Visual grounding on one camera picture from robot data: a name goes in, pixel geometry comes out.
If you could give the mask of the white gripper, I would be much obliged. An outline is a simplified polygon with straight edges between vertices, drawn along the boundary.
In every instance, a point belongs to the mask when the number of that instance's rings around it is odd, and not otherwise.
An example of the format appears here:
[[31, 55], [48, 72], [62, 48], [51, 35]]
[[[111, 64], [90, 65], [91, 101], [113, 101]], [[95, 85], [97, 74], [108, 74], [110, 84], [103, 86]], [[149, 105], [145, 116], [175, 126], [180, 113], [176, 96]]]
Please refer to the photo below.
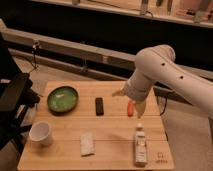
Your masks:
[[130, 77], [125, 83], [124, 88], [117, 90], [112, 93], [112, 97], [116, 96], [128, 96], [130, 99], [136, 101], [135, 109], [137, 113], [137, 118], [140, 119], [146, 109], [146, 101], [144, 101], [154, 82], [144, 76], [136, 78]]

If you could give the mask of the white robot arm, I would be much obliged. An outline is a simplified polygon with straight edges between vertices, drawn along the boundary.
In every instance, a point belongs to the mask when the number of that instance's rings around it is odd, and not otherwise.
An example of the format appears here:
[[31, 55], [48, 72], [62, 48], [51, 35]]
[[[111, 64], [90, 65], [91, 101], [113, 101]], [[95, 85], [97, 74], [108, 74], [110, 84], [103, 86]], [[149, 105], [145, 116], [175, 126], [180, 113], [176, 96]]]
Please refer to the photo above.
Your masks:
[[160, 82], [213, 119], [213, 82], [182, 69], [174, 60], [175, 51], [169, 45], [140, 50], [135, 55], [132, 76], [112, 95], [128, 96], [136, 103], [143, 103], [153, 84]]

